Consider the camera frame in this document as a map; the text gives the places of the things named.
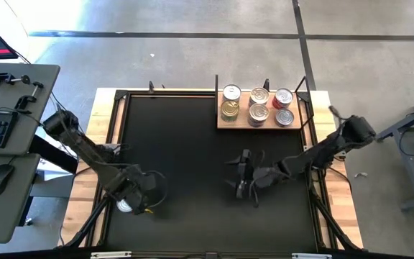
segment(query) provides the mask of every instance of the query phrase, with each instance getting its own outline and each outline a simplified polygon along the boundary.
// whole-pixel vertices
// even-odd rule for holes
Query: black mat
[[[133,216],[115,206],[106,244],[117,250],[291,253],[316,249],[304,178],[260,191],[259,208],[238,201],[224,179],[224,162],[249,148],[269,165],[301,151],[297,130],[216,129],[213,98],[132,97],[123,143],[125,162],[157,170],[170,182],[153,215]]]

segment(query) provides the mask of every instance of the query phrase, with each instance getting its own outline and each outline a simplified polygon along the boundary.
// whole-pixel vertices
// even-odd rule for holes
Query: concrete floor
[[[291,0],[8,2],[28,31],[297,33]],[[300,8],[306,34],[414,35],[413,0],[300,0]],[[31,61],[60,65],[55,93],[83,127],[98,87],[147,87],[152,80],[213,88],[217,73],[220,85],[252,88],[269,78],[272,88],[294,88],[305,71],[298,40],[27,38],[15,17],[7,19],[18,28],[17,36],[1,33],[8,42]],[[379,132],[414,105],[414,42],[310,40],[308,49],[316,88],[329,91],[344,116],[362,115]],[[380,160],[380,153],[390,155]],[[395,143],[352,151],[346,164],[365,248],[414,255],[414,210],[399,208],[414,193]],[[369,175],[354,178],[358,172]],[[65,205],[39,201],[38,217],[51,224],[17,229],[14,239],[37,241],[0,245],[0,253],[54,247]]]

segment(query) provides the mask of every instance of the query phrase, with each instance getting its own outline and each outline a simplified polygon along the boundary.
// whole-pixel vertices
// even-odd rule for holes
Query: gold can
[[[264,104],[253,104],[249,109],[248,122],[252,127],[261,127],[268,116],[270,115],[269,109]]]
[[[224,101],[221,104],[221,118],[225,122],[233,122],[239,115],[239,103],[237,101]]]
[[[254,104],[266,104],[269,98],[270,93],[266,89],[262,87],[253,88],[250,91],[249,107]]]

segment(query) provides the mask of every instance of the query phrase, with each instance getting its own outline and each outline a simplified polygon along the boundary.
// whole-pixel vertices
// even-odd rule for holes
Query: red can
[[[281,88],[276,91],[274,98],[272,99],[272,105],[276,109],[287,108],[293,101],[292,91]]]

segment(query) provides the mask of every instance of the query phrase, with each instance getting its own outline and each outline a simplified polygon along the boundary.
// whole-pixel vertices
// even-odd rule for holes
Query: wooden tray
[[[270,100],[267,102],[266,107],[270,110],[270,116],[266,119],[263,126],[261,127],[252,127],[249,125],[247,119],[249,116],[249,97],[250,91],[243,91],[241,98],[239,100],[239,115],[234,122],[225,122],[221,119],[221,104],[223,103],[223,91],[218,92],[218,115],[217,115],[217,128],[219,129],[253,129],[253,130],[265,130],[265,129],[274,129],[274,130],[299,130],[301,128],[300,120],[300,111],[298,108],[298,98],[295,93],[293,93],[293,101],[288,106],[294,116],[293,123],[286,126],[280,127],[276,124],[275,115],[277,109],[272,105],[272,99],[274,98],[275,91],[270,92]]]

